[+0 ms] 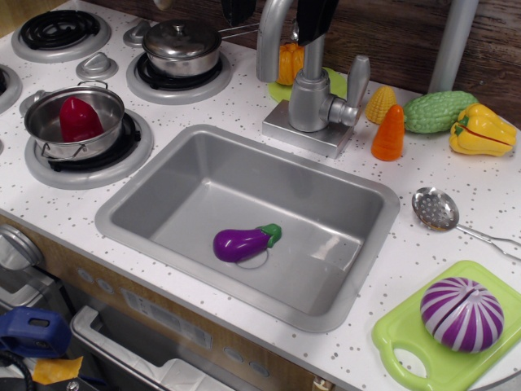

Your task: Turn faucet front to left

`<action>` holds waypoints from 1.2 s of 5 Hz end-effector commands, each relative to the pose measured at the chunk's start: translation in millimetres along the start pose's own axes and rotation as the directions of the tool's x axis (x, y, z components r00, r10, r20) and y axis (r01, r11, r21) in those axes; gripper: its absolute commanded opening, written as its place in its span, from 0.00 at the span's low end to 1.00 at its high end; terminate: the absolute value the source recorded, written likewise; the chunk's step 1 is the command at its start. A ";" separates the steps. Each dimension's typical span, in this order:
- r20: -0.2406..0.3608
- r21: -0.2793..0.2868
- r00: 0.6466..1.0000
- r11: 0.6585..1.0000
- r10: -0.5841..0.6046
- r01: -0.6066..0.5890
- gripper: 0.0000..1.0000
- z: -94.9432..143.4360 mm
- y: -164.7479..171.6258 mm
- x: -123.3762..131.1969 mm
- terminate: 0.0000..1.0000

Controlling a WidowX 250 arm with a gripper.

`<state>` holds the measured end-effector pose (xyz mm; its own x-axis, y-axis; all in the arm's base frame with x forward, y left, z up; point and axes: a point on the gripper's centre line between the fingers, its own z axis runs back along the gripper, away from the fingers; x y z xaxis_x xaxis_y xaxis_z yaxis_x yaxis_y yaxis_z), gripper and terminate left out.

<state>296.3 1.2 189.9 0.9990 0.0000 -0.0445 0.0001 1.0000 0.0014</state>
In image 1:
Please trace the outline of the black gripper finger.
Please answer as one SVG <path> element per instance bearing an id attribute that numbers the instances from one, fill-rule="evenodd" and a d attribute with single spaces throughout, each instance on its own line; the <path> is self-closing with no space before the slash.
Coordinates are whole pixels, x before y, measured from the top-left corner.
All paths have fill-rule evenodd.
<path id="1" fill-rule="evenodd" d="M 231 27 L 237 27 L 256 10 L 256 0 L 221 0 L 223 16 Z"/>
<path id="2" fill-rule="evenodd" d="M 298 1 L 296 22 L 300 46 L 306 46 L 328 32 L 338 3 L 338 0 Z"/>

